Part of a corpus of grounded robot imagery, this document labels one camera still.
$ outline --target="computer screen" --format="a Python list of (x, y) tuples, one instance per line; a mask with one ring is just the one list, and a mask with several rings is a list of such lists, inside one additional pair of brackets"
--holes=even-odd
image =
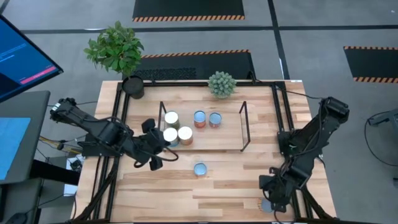
[(62, 68), (0, 16), (0, 102), (61, 73)]

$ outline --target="yellow and black striped tape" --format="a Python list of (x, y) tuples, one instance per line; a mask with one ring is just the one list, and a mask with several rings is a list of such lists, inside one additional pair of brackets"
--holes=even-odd
[(356, 82), (398, 83), (398, 78), (354, 77)]
[(185, 53), (171, 53), (171, 54), (156, 54), (156, 55), (143, 55), (141, 58), (156, 58), (156, 57), (178, 57), (187, 55), (209, 55), (209, 54), (232, 54), (232, 53), (250, 53), (250, 50), (215, 50), (208, 52), (185, 52)]
[(135, 17), (133, 22), (172, 22), (172, 21), (212, 21), (212, 20), (244, 20), (244, 16), (151, 16)]
[(344, 46), (344, 49), (364, 49), (364, 50), (398, 50), (398, 47), (359, 47), (359, 46)]

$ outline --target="black floor mat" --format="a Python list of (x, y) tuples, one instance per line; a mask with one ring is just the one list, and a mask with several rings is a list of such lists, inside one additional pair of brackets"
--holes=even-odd
[(250, 52), (224, 50), (143, 55), (134, 74), (144, 80), (207, 80), (216, 71), (228, 72), (235, 79), (248, 79), (249, 72), (254, 72)]
[(242, 20), (242, 0), (136, 0), (134, 22)]
[(398, 48), (344, 47), (354, 81), (398, 83)]

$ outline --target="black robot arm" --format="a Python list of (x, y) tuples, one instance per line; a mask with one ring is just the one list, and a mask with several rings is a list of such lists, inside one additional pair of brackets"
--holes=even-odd
[(142, 132), (133, 137), (134, 131), (122, 123), (119, 118), (96, 119), (76, 106), (73, 98), (61, 99), (50, 111), (51, 119), (56, 122), (78, 126), (93, 136), (95, 143), (111, 152), (114, 156), (127, 156), (136, 160), (135, 167), (142, 167), (149, 159), (150, 169), (160, 169), (162, 160), (156, 155), (170, 145), (163, 138), (162, 131), (155, 128), (155, 121), (148, 119), (142, 124)]
[[(348, 115), (347, 104), (332, 97), (325, 98), (320, 102), (316, 117), (304, 128), (278, 133), (280, 152), (285, 162), (280, 168), (270, 168), (269, 172), (273, 176), (259, 177), (259, 187), (274, 210), (285, 212), (285, 206), (295, 190), (303, 190), (304, 196), (313, 199), (305, 185), (312, 175), (314, 160), (322, 154), (322, 148), (328, 145), (331, 134), (347, 121)], [(314, 207), (320, 208), (315, 200), (310, 201)]]

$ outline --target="green plant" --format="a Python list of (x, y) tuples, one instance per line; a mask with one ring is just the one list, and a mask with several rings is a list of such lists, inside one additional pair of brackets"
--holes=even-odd
[(112, 69), (125, 77), (130, 76), (140, 64), (141, 50), (144, 50), (133, 29), (122, 27), (119, 21), (101, 33), (97, 41), (90, 39), (88, 45), (90, 48), (84, 52), (95, 67), (101, 64), (107, 72)]
[(216, 72), (209, 78), (208, 83), (211, 93), (221, 99), (229, 97), (236, 87), (236, 80), (224, 72)]

